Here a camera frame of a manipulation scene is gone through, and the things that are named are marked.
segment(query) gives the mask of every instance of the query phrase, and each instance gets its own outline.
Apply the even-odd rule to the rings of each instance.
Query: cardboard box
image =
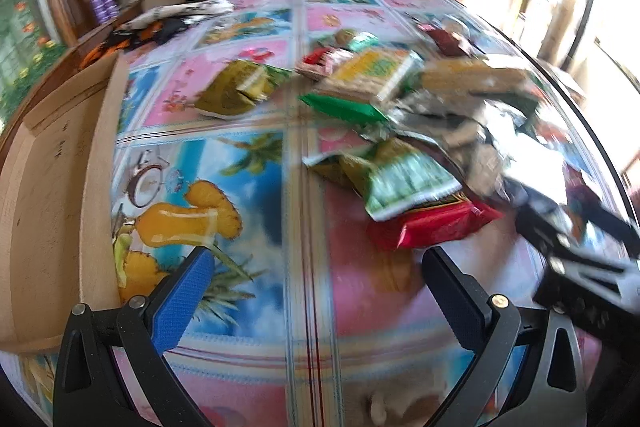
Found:
[[[0,349],[60,345],[74,304],[120,305],[110,185],[129,68],[110,55],[25,116],[0,172]]]

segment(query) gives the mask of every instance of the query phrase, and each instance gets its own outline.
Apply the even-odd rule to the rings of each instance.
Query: plastic tablecloth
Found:
[[[367,401],[376,392],[383,396],[387,425],[423,425],[472,354],[456,342],[422,283],[421,252],[377,250],[366,235],[362,201],[302,165],[303,156],[363,140],[297,100],[310,87],[303,78],[241,120],[206,118],[193,102],[230,60],[292,68],[319,36],[340,28],[372,32],[383,44],[415,49],[430,60],[434,49],[407,14],[425,22],[456,17],[485,53],[518,52],[452,0],[231,1],[231,26],[204,22],[156,49],[127,55],[130,83],[114,152],[113,218],[139,217],[160,201],[188,208],[184,195],[206,180],[235,206],[242,224],[238,237],[220,236],[218,246],[253,276],[230,277],[218,262],[219,286],[166,359],[217,427],[370,426]],[[546,123],[539,135],[599,181],[614,208],[584,133],[545,82],[540,78]],[[182,224],[169,226],[178,230]],[[606,244],[595,232],[590,241]],[[134,232],[123,299],[148,294],[191,248],[151,248]],[[531,302],[543,264],[516,234],[513,216],[444,248],[490,294],[503,293],[518,305]],[[593,367],[596,343],[581,335],[580,346],[586,366]],[[521,355],[514,352],[487,418],[504,401]],[[157,422],[126,357],[119,351],[116,357],[142,416]],[[20,395],[49,424],[56,359],[53,353],[0,354]]]

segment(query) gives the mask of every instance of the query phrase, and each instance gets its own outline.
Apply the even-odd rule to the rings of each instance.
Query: cloth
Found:
[[[150,24],[174,17],[190,15],[224,15],[231,13],[234,6],[228,0],[204,0],[193,4],[178,4],[174,6],[157,6],[132,21],[124,23],[123,30],[142,30]]]
[[[156,21],[142,30],[126,30],[116,28],[101,44],[92,49],[80,64],[80,70],[84,70],[97,62],[100,58],[111,55],[117,51],[132,51],[144,44],[154,42],[162,45],[174,35],[185,31],[189,27],[180,18],[170,18]]]

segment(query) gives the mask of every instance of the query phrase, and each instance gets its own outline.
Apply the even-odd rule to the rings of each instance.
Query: orange juice glass print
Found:
[[[210,248],[218,232],[218,210],[155,203],[136,219],[135,227],[148,247],[191,245]]]

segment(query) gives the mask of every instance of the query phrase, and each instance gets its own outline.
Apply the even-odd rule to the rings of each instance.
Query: purple bottle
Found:
[[[105,10],[104,3],[102,0],[90,0],[91,8],[94,10],[95,17],[98,19],[100,24],[104,24],[109,22],[109,15],[107,10]]]
[[[117,19],[120,16],[120,10],[116,4],[116,0],[102,0],[104,3],[104,9],[109,16],[109,19]]]

